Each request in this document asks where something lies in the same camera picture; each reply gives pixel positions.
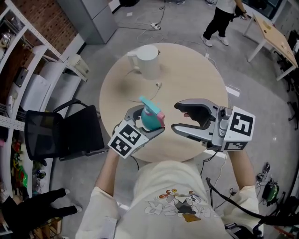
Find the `white electric kettle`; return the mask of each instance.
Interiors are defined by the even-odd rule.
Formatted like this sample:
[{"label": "white electric kettle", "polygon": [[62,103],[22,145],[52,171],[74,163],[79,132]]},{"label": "white electric kettle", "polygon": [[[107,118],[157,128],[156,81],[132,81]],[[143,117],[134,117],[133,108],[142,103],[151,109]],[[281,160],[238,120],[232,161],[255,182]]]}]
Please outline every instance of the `white electric kettle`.
[{"label": "white electric kettle", "polygon": [[145,45],[127,53],[132,69],[140,71],[147,80],[156,80],[160,77],[158,55],[159,50],[153,45]]}]

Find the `white table leg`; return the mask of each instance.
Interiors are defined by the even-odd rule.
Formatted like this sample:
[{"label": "white table leg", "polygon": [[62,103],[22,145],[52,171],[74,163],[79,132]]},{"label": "white table leg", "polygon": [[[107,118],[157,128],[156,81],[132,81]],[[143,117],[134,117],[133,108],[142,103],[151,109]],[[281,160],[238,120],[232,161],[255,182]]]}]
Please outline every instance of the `white table leg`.
[{"label": "white table leg", "polygon": [[250,55],[250,57],[248,57],[247,61],[251,62],[251,60],[256,56],[256,54],[260,51],[260,49],[265,45],[266,40],[263,39],[262,42],[257,46],[257,48],[254,50],[254,52],[252,52],[252,54]]},{"label": "white table leg", "polygon": [[291,71],[293,71],[295,69],[296,69],[296,66],[293,65],[288,70],[286,70],[284,73],[282,73],[280,76],[276,77],[276,80],[277,81],[281,80],[283,77],[285,77],[287,74],[289,74]]},{"label": "white table leg", "polygon": [[252,17],[252,18],[250,19],[250,22],[249,22],[249,24],[248,24],[246,30],[244,31],[243,36],[247,36],[246,34],[247,34],[247,32],[248,32],[248,30],[249,30],[249,28],[250,28],[250,26],[251,26],[251,24],[252,24],[252,22],[253,22],[253,19],[254,19],[254,17]]}]

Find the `cartoon print on shirt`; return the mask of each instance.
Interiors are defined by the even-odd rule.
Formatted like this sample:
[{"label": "cartoon print on shirt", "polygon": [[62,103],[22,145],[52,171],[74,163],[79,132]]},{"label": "cartoon print on shirt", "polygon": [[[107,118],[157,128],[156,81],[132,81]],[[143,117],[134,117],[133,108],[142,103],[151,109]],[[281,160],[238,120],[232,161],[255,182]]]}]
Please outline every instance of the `cartoon print on shirt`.
[{"label": "cartoon print on shirt", "polygon": [[[165,200],[168,203],[166,206],[157,201]],[[208,207],[197,208],[197,204],[201,203],[201,198],[193,191],[181,194],[177,193],[176,189],[167,190],[166,194],[161,194],[155,201],[148,201],[149,207],[145,208],[147,214],[160,215],[161,212],[165,216],[175,216],[184,218],[186,222],[200,221],[200,216],[210,217],[211,210]]]}]

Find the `person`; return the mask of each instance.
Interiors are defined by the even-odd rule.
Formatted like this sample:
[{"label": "person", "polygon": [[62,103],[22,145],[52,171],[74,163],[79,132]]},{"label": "person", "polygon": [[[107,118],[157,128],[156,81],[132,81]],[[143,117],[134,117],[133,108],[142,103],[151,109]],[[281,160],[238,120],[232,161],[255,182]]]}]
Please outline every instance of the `person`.
[{"label": "person", "polygon": [[68,189],[58,189],[28,198],[22,202],[19,196],[10,196],[2,204],[0,222],[8,225],[16,238],[27,238],[28,233],[51,218],[62,218],[82,211],[77,205],[53,208],[52,202],[69,194]]},{"label": "person", "polygon": [[234,17],[234,11],[236,5],[243,12],[243,16],[247,19],[245,8],[242,4],[242,0],[218,0],[216,3],[215,15],[213,20],[207,26],[206,31],[201,36],[202,41],[208,47],[212,47],[210,42],[211,36],[218,31],[217,38],[226,46],[229,45],[228,40],[225,37],[225,31],[229,22]]},{"label": "person", "polygon": [[[258,213],[255,174],[246,152],[228,154],[240,189],[234,201]],[[208,202],[200,173],[192,161],[163,161],[142,167],[132,204],[120,218],[113,198],[118,161],[119,156],[110,149],[76,239],[231,239],[225,224],[237,223],[252,230],[259,221],[230,204],[219,217]]]}]

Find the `gray cabinet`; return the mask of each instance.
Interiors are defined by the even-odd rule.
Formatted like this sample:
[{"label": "gray cabinet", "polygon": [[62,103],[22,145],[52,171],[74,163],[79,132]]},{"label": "gray cabinet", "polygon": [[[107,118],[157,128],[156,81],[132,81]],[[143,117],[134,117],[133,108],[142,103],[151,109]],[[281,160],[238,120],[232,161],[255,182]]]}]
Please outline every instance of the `gray cabinet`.
[{"label": "gray cabinet", "polygon": [[108,6],[107,0],[82,0],[91,19],[94,19],[105,7]]},{"label": "gray cabinet", "polygon": [[117,29],[107,0],[57,0],[87,44],[107,43]]}]

